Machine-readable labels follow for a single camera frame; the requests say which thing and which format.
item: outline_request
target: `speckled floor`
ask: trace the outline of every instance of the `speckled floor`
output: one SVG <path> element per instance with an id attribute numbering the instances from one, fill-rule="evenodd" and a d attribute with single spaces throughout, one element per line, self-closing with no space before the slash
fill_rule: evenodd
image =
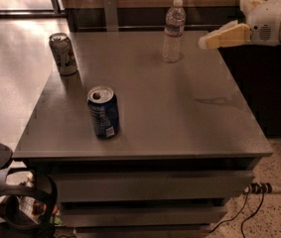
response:
<path id="1" fill-rule="evenodd" d="M 274 154 L 265 158 L 255 168 L 256 182 L 270 182 L 281 184 L 281 139 L 269 139 Z M 242 207 L 245 196 L 232 198 L 226 205 L 228 214 L 224 219 L 229 219 Z M 208 238 L 238 238 L 241 234 L 241 222 L 250 216 L 257 208 L 261 194 L 251 194 L 244 210 L 232 222 L 223 223 Z M 281 238 L 281 194 L 267 194 L 258 213 L 244 224 L 246 238 Z"/>

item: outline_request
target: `black cable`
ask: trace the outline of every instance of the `black cable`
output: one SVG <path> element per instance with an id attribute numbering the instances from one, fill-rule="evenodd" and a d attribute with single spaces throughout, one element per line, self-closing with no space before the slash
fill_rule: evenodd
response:
<path id="1" fill-rule="evenodd" d="M 217 229 L 221 224 L 226 223 L 226 222 L 230 222 L 230 221 L 234 220 L 234 219 L 240 214 L 240 212 L 243 210 L 243 208 L 246 206 L 246 203 L 247 203 L 247 200 L 248 200 L 248 196 L 249 196 L 249 193 L 246 194 L 245 201 L 244 201 L 244 203 L 243 203 L 241 209 L 238 211 L 238 213 L 237 213 L 233 218 L 227 219 L 227 220 L 223 220 L 222 222 L 220 222 L 214 229 L 212 229 L 212 230 L 210 231 L 210 234 L 213 233 L 214 231 L 216 231 L 216 229 Z"/>
<path id="2" fill-rule="evenodd" d="M 74 235 L 61 235 L 59 238 L 76 238 Z"/>
<path id="3" fill-rule="evenodd" d="M 249 219 L 251 219 L 252 217 L 254 217 L 254 216 L 258 213 L 258 211 L 260 210 L 260 208 L 261 208 L 261 206 L 262 206 L 262 204 L 263 204 L 264 198 L 265 198 L 265 193 L 264 193 L 264 191 L 262 190 L 261 201 L 260 201 L 260 204 L 258 205 L 257 209 L 255 210 L 254 213 L 252 213 L 249 217 L 247 217 L 246 219 L 244 219 L 244 220 L 242 221 L 241 226 L 240 226 L 240 229 L 241 229 L 241 234 L 242 234 L 242 237 L 243 237 L 243 238 L 246 238 L 246 236 L 245 236 L 245 234 L 244 234 L 244 232 L 243 232 L 243 225 L 244 225 L 244 223 L 245 223 L 246 221 L 248 221 Z"/>

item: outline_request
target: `bottle label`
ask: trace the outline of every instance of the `bottle label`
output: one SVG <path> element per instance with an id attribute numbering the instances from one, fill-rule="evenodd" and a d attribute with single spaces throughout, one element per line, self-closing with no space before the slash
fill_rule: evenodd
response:
<path id="1" fill-rule="evenodd" d="M 182 26 L 166 25 L 166 27 L 164 28 L 164 33 L 172 37 L 181 36 L 183 34 L 183 31 L 184 31 L 184 25 Z"/>

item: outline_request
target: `bottle cap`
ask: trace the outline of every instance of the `bottle cap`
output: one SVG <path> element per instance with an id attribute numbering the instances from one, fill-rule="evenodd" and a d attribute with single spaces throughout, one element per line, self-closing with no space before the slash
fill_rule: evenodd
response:
<path id="1" fill-rule="evenodd" d="M 173 0 L 173 6 L 174 7 L 182 7 L 183 6 L 183 0 Z"/>

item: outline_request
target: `silver can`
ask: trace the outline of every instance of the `silver can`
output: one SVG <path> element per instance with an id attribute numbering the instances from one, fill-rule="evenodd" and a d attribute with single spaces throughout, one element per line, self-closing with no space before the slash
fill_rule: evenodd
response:
<path id="1" fill-rule="evenodd" d="M 77 63 L 68 35 L 65 33 L 53 34 L 50 36 L 49 44 L 60 75 L 76 73 Z"/>

